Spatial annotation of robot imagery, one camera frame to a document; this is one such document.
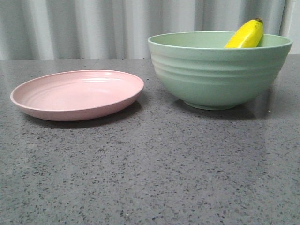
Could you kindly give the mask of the yellow toy banana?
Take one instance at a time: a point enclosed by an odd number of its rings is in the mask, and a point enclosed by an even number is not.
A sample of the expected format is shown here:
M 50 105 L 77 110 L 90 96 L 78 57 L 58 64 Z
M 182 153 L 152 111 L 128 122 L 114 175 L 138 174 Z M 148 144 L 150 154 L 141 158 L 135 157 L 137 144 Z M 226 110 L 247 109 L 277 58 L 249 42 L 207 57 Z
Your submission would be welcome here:
M 263 21 L 255 18 L 243 24 L 227 42 L 225 48 L 257 47 L 262 36 Z

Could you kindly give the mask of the green ribbed bowl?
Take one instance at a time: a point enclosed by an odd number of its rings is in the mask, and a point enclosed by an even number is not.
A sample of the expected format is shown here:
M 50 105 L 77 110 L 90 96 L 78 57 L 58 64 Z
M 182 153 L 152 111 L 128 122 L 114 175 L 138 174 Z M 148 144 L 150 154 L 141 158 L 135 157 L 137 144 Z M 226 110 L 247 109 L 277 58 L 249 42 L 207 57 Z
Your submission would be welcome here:
M 230 109 L 266 91 L 292 40 L 264 34 L 254 48 L 226 48 L 228 31 L 167 33 L 148 39 L 155 72 L 174 96 L 206 110 Z

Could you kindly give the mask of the pink plate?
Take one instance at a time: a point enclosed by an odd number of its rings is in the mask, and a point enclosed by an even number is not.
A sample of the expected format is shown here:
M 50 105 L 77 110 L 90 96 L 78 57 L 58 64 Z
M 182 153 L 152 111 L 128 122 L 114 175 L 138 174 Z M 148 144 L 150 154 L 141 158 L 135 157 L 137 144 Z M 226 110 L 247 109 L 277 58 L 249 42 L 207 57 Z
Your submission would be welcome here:
M 42 76 L 16 87 L 10 95 L 19 109 L 51 121 L 104 117 L 134 103 L 144 82 L 113 70 L 80 70 Z

